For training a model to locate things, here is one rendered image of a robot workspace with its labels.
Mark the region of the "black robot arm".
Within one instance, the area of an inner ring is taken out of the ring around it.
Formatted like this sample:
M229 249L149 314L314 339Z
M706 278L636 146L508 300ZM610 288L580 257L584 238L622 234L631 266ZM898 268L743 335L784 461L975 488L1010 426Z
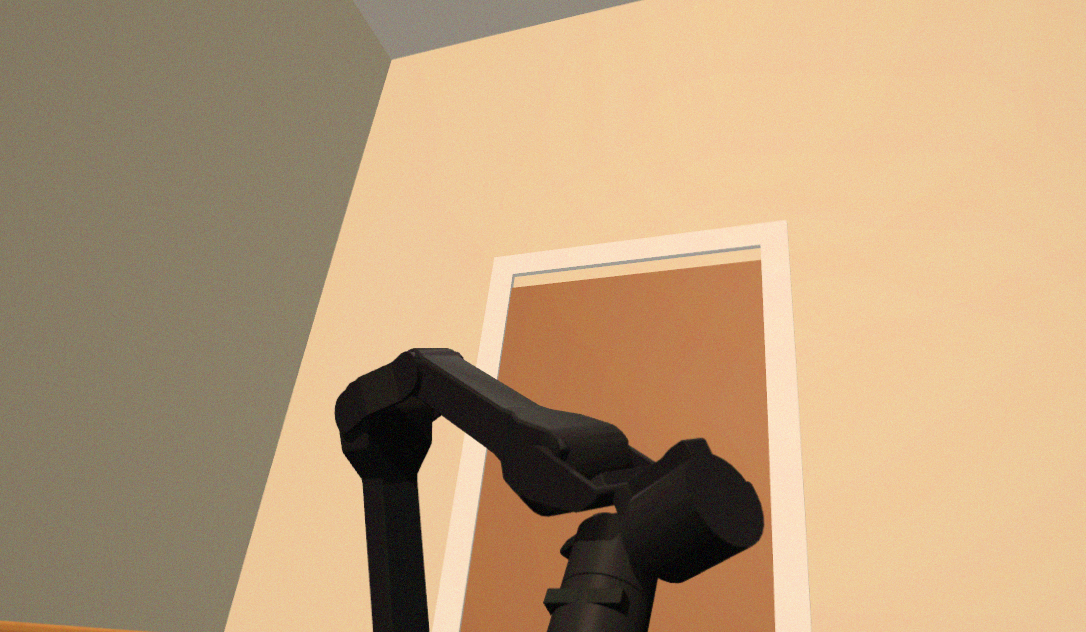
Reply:
M602 509L561 546L561 584L622 579L652 607L657 578L682 583L760 541L752 482L705 439L659 462L616 425L543 407L449 347L412 347L351 382L334 405L344 455L362 479L372 632L430 632L417 473L444 416L501 462L532 511Z

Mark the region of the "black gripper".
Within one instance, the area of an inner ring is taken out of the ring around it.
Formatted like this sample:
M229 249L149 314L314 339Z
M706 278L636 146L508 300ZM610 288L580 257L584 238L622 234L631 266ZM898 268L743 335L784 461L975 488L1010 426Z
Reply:
M583 574L547 587L547 632L648 632L651 605L622 579Z

